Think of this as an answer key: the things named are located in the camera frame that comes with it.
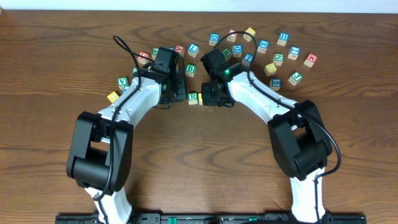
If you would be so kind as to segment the yellow O block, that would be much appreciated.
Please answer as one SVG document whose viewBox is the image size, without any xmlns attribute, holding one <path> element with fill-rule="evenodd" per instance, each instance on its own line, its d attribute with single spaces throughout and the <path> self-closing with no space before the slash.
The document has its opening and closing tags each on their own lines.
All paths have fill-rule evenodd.
<svg viewBox="0 0 398 224">
<path fill-rule="evenodd" d="M 203 105 L 202 93 L 198 93 L 198 104 Z"/>
</svg>

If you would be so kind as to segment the green r block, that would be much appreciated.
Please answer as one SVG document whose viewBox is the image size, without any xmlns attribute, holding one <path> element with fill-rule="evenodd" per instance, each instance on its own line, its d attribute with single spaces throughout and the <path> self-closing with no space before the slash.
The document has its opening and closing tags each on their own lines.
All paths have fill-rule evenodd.
<svg viewBox="0 0 398 224">
<path fill-rule="evenodd" d="M 188 104 L 189 105 L 197 105 L 198 104 L 198 93 L 189 93 L 188 94 Z"/>
<path fill-rule="evenodd" d="M 226 61 L 230 60 L 233 53 L 229 48 L 225 48 L 224 50 L 222 50 L 221 52 L 225 58 Z"/>
</svg>

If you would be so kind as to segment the green B block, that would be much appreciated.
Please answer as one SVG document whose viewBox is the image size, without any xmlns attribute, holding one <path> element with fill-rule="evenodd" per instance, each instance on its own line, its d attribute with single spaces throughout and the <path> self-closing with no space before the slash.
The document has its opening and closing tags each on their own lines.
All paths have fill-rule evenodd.
<svg viewBox="0 0 398 224">
<path fill-rule="evenodd" d="M 196 65 L 188 63 L 185 69 L 185 75 L 188 77 L 194 77 L 196 69 L 197 69 Z"/>
</svg>

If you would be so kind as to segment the blue T block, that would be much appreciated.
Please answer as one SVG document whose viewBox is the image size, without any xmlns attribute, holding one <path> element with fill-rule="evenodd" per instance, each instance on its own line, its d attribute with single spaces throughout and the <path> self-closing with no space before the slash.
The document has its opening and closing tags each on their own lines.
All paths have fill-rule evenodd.
<svg viewBox="0 0 398 224">
<path fill-rule="evenodd" d="M 247 53 L 244 57 L 243 57 L 243 61 L 242 64 L 246 67 L 249 67 L 251 62 L 253 60 L 253 55 Z"/>
</svg>

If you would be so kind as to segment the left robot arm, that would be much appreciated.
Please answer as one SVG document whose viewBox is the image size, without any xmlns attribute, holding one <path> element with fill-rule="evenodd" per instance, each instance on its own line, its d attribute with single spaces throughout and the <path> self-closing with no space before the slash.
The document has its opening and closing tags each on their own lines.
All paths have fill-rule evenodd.
<svg viewBox="0 0 398 224">
<path fill-rule="evenodd" d="M 155 61 L 134 73 L 131 85 L 115 102 L 98 113 L 84 111 L 76 120 L 67 176 L 93 198 L 101 223 L 130 219 L 132 206 L 124 184 L 131 169 L 133 131 L 151 108 L 186 99 L 179 59 L 177 52 L 159 48 Z"/>
</svg>

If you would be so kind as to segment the green Z block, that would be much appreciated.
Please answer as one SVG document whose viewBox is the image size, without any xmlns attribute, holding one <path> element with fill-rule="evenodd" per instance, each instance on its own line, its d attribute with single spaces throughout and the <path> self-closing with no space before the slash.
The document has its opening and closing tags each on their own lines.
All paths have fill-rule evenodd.
<svg viewBox="0 0 398 224">
<path fill-rule="evenodd" d="M 154 47 L 154 48 L 152 49 L 152 59 L 153 59 L 153 60 L 156 59 L 156 57 L 157 57 L 157 55 L 158 55 L 158 51 L 159 51 L 159 49 L 158 49 L 157 47 Z"/>
</svg>

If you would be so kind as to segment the blue D block middle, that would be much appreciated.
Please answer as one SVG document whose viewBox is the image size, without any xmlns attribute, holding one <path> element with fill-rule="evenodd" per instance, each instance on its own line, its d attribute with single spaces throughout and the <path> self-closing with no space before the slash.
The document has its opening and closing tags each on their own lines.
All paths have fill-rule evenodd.
<svg viewBox="0 0 398 224">
<path fill-rule="evenodd" d="M 243 53 L 242 45 L 233 45 L 233 57 L 241 57 Z"/>
</svg>

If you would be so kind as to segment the blue d block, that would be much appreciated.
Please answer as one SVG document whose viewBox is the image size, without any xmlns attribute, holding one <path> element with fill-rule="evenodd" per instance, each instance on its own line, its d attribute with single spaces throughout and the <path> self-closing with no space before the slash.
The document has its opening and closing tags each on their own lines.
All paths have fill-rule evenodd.
<svg viewBox="0 0 398 224">
<path fill-rule="evenodd" d="M 210 46 L 215 46 L 218 43 L 219 39 L 220 39 L 220 35 L 219 34 L 211 33 L 210 37 L 209 37 L 209 45 Z"/>
<path fill-rule="evenodd" d="M 242 45 L 233 45 L 233 57 L 241 57 L 243 53 Z"/>
</svg>

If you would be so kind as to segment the blue 5 block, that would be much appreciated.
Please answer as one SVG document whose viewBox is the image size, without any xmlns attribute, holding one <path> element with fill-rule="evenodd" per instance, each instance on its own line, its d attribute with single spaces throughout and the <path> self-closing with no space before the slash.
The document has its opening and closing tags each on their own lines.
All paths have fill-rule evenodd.
<svg viewBox="0 0 398 224">
<path fill-rule="evenodd" d="M 279 91 L 282 86 L 282 81 L 280 78 L 272 78 L 270 80 L 269 87 L 274 91 Z"/>
</svg>

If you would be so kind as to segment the green N block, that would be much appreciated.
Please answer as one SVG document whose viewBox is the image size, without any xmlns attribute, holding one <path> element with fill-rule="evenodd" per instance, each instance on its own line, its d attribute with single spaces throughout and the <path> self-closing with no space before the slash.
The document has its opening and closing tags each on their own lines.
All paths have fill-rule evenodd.
<svg viewBox="0 0 398 224">
<path fill-rule="evenodd" d="M 284 62 L 284 55 L 283 54 L 274 54 L 273 57 L 273 64 L 277 67 L 281 66 Z"/>
</svg>

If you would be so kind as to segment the yellow block top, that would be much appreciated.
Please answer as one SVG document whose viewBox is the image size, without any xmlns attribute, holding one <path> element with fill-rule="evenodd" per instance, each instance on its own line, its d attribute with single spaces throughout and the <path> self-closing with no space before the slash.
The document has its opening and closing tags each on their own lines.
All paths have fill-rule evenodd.
<svg viewBox="0 0 398 224">
<path fill-rule="evenodd" d="M 243 35 L 243 38 L 244 38 L 246 41 L 250 42 L 250 41 L 252 41 L 252 39 L 253 39 L 253 37 L 255 36 L 255 34 L 256 34 L 256 31 L 255 31 L 253 28 L 248 27 L 248 28 L 246 29 L 244 35 Z"/>
</svg>

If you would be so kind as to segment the green J block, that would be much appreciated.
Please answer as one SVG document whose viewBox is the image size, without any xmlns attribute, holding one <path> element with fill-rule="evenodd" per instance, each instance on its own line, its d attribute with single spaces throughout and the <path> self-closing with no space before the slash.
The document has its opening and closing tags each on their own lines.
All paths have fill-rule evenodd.
<svg viewBox="0 0 398 224">
<path fill-rule="evenodd" d="M 303 78 L 303 76 L 299 72 L 294 72 L 289 77 L 289 83 L 292 84 L 293 86 L 295 86 L 302 80 L 302 78 Z"/>
</svg>

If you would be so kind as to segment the blue 2 block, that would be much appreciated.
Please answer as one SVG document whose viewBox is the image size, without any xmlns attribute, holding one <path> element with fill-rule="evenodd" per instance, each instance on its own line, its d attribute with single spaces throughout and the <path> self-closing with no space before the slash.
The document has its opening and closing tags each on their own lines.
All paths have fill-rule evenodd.
<svg viewBox="0 0 398 224">
<path fill-rule="evenodd" d="M 300 48 L 292 46 L 289 50 L 288 59 L 297 60 L 300 55 Z"/>
</svg>

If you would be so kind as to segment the blue H block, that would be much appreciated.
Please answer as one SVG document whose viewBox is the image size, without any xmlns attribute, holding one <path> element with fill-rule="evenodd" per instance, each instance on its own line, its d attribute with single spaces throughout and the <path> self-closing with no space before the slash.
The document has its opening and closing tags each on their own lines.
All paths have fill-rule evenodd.
<svg viewBox="0 0 398 224">
<path fill-rule="evenodd" d="M 277 40 L 277 45 L 285 46 L 287 44 L 287 42 L 289 41 L 289 37 L 290 37 L 290 35 L 288 33 L 281 32 L 279 34 L 279 38 Z"/>
</svg>

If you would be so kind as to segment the red M block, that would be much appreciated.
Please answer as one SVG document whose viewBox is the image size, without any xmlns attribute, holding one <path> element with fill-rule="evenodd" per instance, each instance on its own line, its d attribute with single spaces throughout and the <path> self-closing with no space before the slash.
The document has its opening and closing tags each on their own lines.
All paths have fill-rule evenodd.
<svg viewBox="0 0 398 224">
<path fill-rule="evenodd" d="M 314 54 L 308 54 L 307 58 L 304 61 L 304 65 L 308 66 L 308 67 L 313 67 L 313 65 L 315 64 L 315 62 L 318 60 L 318 57 Z"/>
</svg>

